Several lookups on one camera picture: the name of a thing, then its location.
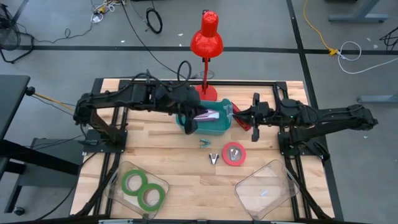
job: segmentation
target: lamp base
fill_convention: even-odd
[[[216,101],[217,91],[211,85],[207,85],[206,93],[203,92],[202,85],[195,86],[195,90],[199,93],[201,100]]]

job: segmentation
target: yellow cable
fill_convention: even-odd
[[[53,99],[53,98],[50,98],[50,97],[48,97],[48,96],[41,95],[41,94],[38,94],[38,93],[34,93],[34,94],[35,94],[36,96],[40,97],[40,98],[45,99],[45,100],[49,100],[49,101],[51,101],[51,102],[58,103],[59,105],[65,107],[66,109],[68,109],[68,110],[70,110],[70,111],[74,111],[74,109],[72,109],[71,107],[69,107],[69,106],[67,106],[67,105],[64,105],[63,103],[59,102],[58,100],[55,100],[55,99]]]
[[[323,40],[323,37],[322,37],[321,32],[319,32],[319,30],[317,30],[317,28],[315,28],[315,27],[311,24],[311,22],[308,21],[308,19],[307,19],[307,13],[306,13],[306,11],[307,11],[307,3],[308,3],[308,0],[305,0],[304,8],[303,8],[303,14],[304,14],[304,19],[305,19],[305,21],[307,22],[307,24],[308,24],[313,30],[315,30],[315,31],[318,33],[319,37],[321,38],[321,41],[322,41],[323,45],[329,50],[329,55],[330,55],[330,56],[333,56],[333,55],[337,54],[338,49],[333,49],[333,48],[330,48],[329,46],[327,46],[327,44],[326,44],[325,41]]]

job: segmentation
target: table leg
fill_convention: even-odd
[[[7,140],[0,141],[0,157],[9,157],[11,159],[35,164],[71,175],[78,175],[79,173],[78,164],[29,149]]]
[[[395,95],[360,96],[358,103],[398,103],[398,93]]]
[[[329,15],[329,21],[340,22],[384,22],[389,16],[387,14],[370,14],[369,12],[379,2],[379,0],[368,0],[364,6],[354,14],[335,14]]]

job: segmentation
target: gray floor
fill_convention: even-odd
[[[22,0],[0,2],[8,4],[14,14]],[[309,1],[307,15],[333,48],[340,48],[343,42],[353,40],[363,49],[373,50],[374,45],[377,45],[377,50],[384,50],[384,44],[378,38],[398,24],[398,3],[395,0],[381,1],[374,9],[374,12],[389,13],[392,17],[383,24],[339,24],[327,21],[327,15],[353,12],[362,2]],[[323,49],[318,35],[303,19],[303,3],[304,0],[293,0],[304,47]],[[144,15],[150,2],[135,2],[134,5]],[[212,9],[220,16],[219,32],[226,47],[297,47],[285,1],[161,0],[155,1],[155,6],[164,21],[164,31],[160,35],[145,32],[145,24],[131,6],[127,8],[134,27],[148,46],[189,46],[190,38],[200,27],[201,10]],[[53,40],[62,37],[67,27],[72,35],[87,30],[90,27],[90,7],[89,0],[29,0],[18,22],[36,38]],[[128,26],[123,10],[117,7],[115,12],[106,15],[104,21],[95,24],[86,36],[61,40],[55,45],[141,44]],[[8,57],[13,57],[22,52],[6,53]],[[201,60],[191,52],[154,54],[172,68],[177,68],[182,60],[189,60],[194,73],[203,70]],[[343,66],[349,71],[357,71],[392,58],[394,56],[369,55],[355,63],[343,63]],[[358,96],[364,94],[398,92],[398,62],[359,75],[348,75],[340,70],[336,57],[308,54],[307,60],[320,108],[352,105]],[[39,93],[68,103],[75,103],[82,93],[90,91],[95,78],[131,76],[147,68],[159,78],[175,76],[147,52],[37,50],[15,65],[0,62],[0,73],[29,75],[32,78],[30,85],[35,86]],[[211,61],[210,69],[215,71],[218,79],[304,81],[298,54],[225,52]],[[343,213],[347,221],[394,223],[398,205],[395,191],[398,184],[398,143],[395,140],[398,106],[366,106],[380,122],[372,131],[343,131],[327,136]],[[69,115],[25,97],[6,138],[20,144],[30,144],[34,137],[71,138],[79,133]],[[16,176],[7,174],[0,182],[0,188],[7,189],[0,193],[1,211],[15,179]],[[27,214],[17,217],[0,213],[0,220],[16,222],[37,218],[58,204],[68,191],[27,187],[17,202],[18,206],[27,209]],[[51,217],[67,216],[71,202],[70,197]]]

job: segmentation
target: wooden table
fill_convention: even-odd
[[[118,79],[104,79],[101,92],[116,91],[118,85]],[[289,98],[307,103],[302,82],[287,82],[287,87]],[[254,92],[260,94],[261,101],[268,101],[271,107],[275,106],[269,86],[215,88],[219,100],[228,98],[242,110],[251,105]],[[110,123],[113,109],[98,110],[98,114]],[[251,220],[235,196],[234,186],[274,159],[284,163],[277,142],[278,127],[261,126],[260,139],[252,142],[252,131],[244,131],[235,120],[222,136],[187,136],[177,126],[174,117],[165,113],[129,111],[127,123],[127,146],[121,163],[132,162],[170,184],[163,207],[156,216],[159,219]],[[201,138],[209,139],[211,147],[200,149]],[[209,153],[221,155],[222,147],[231,141],[237,141],[246,148],[247,156],[243,165],[231,167],[222,158],[218,159],[216,165],[211,165]],[[71,214],[79,211],[97,188],[103,157],[103,154],[95,155],[81,169]],[[302,165],[308,191],[325,213],[333,217],[321,160],[316,156],[302,156]],[[304,217],[301,194],[297,196],[300,215]],[[104,213],[106,199],[104,195],[100,213]],[[111,217],[141,218],[116,201],[113,201]],[[266,215],[264,220],[293,220],[290,200]]]

